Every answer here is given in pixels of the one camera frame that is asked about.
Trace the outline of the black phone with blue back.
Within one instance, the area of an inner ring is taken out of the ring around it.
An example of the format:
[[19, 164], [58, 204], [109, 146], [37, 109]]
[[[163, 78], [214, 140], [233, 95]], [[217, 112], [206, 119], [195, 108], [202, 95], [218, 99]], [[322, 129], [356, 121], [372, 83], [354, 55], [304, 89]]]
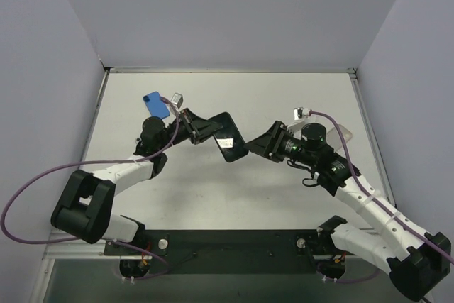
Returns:
[[161, 100], [160, 93], [155, 91], [143, 96], [143, 102], [151, 116], [166, 119], [170, 116], [170, 110], [165, 102]]

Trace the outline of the clear phone case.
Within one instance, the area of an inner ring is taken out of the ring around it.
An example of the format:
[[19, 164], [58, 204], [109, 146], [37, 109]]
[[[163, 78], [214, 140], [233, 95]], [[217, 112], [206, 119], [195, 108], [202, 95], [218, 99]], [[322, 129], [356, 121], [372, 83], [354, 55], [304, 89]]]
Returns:
[[[343, 125], [339, 126], [339, 129], [342, 133], [343, 140], [347, 143], [349, 140], [353, 138], [353, 134]], [[336, 129], [336, 127], [332, 128], [326, 135], [326, 142], [329, 144], [334, 150], [339, 150], [343, 147], [341, 137]]]

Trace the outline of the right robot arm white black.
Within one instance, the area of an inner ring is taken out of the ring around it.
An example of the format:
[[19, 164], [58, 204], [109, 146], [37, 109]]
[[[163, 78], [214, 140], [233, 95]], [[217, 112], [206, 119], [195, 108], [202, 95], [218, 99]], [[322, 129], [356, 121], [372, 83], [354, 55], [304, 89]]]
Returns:
[[450, 273], [450, 240], [441, 232], [428, 232], [390, 204], [345, 155], [335, 151], [326, 135], [325, 126], [308, 123], [301, 130], [301, 138], [295, 138], [281, 121], [275, 121], [245, 148], [273, 162], [286, 160], [308, 169], [318, 186], [349, 206], [376, 233], [370, 236], [336, 216], [319, 226], [319, 235], [334, 248], [388, 274], [407, 299], [424, 300]]

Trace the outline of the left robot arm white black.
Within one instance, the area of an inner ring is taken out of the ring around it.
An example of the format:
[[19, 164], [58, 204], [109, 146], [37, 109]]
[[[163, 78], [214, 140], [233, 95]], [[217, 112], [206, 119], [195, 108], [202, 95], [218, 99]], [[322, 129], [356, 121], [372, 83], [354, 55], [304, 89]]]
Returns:
[[120, 241], [127, 253], [141, 252], [145, 227], [132, 218], [113, 214], [115, 196], [159, 175], [167, 162], [164, 151], [169, 147], [185, 140], [203, 143], [222, 127], [189, 109], [180, 111], [169, 125], [156, 116], [147, 118], [135, 152], [125, 162], [116, 161], [93, 172], [76, 170], [70, 175], [50, 218], [52, 226], [87, 243]]

